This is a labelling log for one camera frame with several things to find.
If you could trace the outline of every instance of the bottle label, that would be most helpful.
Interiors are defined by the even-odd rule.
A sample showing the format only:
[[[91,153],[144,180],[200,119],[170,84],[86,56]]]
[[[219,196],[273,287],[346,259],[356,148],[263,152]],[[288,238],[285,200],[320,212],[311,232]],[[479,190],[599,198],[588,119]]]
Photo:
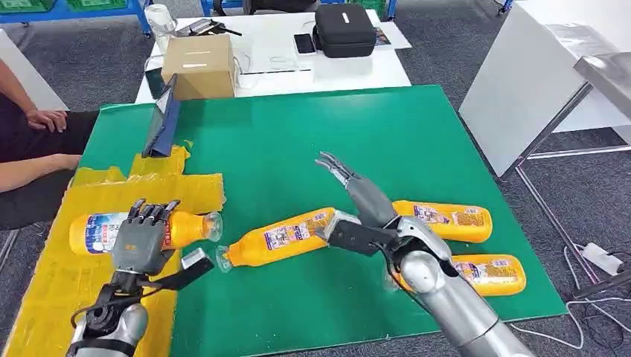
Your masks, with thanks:
[[[468,207],[464,212],[454,212],[452,217],[456,225],[475,225],[478,227],[484,225],[484,215],[475,207]]]
[[[265,241],[267,242],[267,248],[270,251],[284,247],[296,240],[303,240],[310,237],[306,223],[277,227],[270,229],[263,235],[265,236]]]
[[[127,213],[93,214],[86,223],[86,248],[90,253],[107,253],[114,248],[116,235]]]
[[[438,211],[432,207],[414,205],[414,215],[425,223],[449,224],[449,218],[438,213]]]
[[[318,213],[310,219],[302,222],[299,225],[285,225],[270,229],[263,233],[267,248],[270,251],[274,249],[282,248],[291,242],[307,239],[315,233],[313,231],[317,228],[324,227],[328,222],[328,213]]]
[[[508,260],[486,264],[458,262],[454,268],[471,284],[507,284],[517,281],[518,273]]]

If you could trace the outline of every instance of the cardboard box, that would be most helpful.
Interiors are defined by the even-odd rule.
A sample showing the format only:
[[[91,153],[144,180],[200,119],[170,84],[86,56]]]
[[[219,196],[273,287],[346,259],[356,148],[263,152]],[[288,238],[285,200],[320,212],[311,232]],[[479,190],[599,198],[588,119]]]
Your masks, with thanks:
[[[169,40],[162,78],[177,73],[177,100],[234,97],[234,58],[228,34]]]

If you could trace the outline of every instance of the green crate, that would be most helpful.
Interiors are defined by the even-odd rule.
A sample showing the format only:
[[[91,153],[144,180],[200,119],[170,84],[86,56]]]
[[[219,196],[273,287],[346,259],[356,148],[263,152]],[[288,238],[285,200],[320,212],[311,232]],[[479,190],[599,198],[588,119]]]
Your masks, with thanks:
[[[66,0],[66,2],[71,11],[121,9],[127,6],[126,0]]]
[[[35,13],[50,11],[55,0],[0,0],[0,13]]]
[[[385,0],[346,0],[348,4],[360,4],[365,9],[372,9],[377,12],[380,19],[383,19],[383,13],[385,11]]]

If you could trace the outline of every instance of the person's arm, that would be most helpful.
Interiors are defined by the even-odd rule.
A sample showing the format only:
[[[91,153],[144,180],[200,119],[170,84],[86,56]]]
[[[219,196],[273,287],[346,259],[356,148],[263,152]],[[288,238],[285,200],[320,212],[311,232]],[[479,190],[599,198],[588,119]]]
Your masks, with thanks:
[[[74,170],[81,155],[54,154],[41,158],[0,163],[0,193],[15,190],[58,170]]]
[[[0,59],[0,93],[11,99],[25,113],[28,126],[33,129],[46,129],[54,132],[65,130],[64,111],[38,110],[35,103],[29,98],[22,84],[13,74],[11,68]]]

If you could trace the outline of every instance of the yellow tape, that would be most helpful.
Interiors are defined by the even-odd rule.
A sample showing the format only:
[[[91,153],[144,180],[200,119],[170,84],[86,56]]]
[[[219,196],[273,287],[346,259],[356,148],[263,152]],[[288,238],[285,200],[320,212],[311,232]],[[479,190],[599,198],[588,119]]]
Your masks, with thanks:
[[[107,254],[78,256],[70,250],[68,229],[86,213],[123,212],[138,198],[150,203],[181,199],[179,209],[191,213],[221,210],[224,202],[221,174],[184,176],[190,154],[173,147],[169,158],[136,156],[129,179],[117,167],[108,170],[80,168],[64,195],[46,246],[23,300],[3,356],[64,356],[73,329],[70,316],[92,305],[113,267]],[[161,275],[179,269],[179,253]],[[147,333],[134,356],[168,356],[173,328],[175,292],[159,292],[142,300],[149,312]]]

